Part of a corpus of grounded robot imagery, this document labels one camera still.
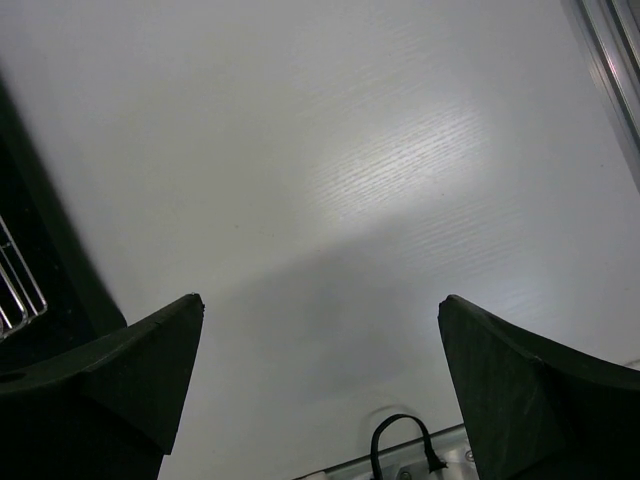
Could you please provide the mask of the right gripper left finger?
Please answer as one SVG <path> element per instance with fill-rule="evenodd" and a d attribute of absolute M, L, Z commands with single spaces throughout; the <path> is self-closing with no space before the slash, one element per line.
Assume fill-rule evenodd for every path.
<path fill-rule="evenodd" d="M 175 444 L 204 321 L 187 294 L 1 376 L 4 479 L 155 479 Z"/>

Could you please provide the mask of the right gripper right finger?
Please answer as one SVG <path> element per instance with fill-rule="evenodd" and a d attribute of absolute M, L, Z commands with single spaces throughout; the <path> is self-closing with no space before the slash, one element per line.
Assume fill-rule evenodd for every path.
<path fill-rule="evenodd" d="M 480 478 L 638 478 L 638 371 L 457 295 L 438 326 Z"/>

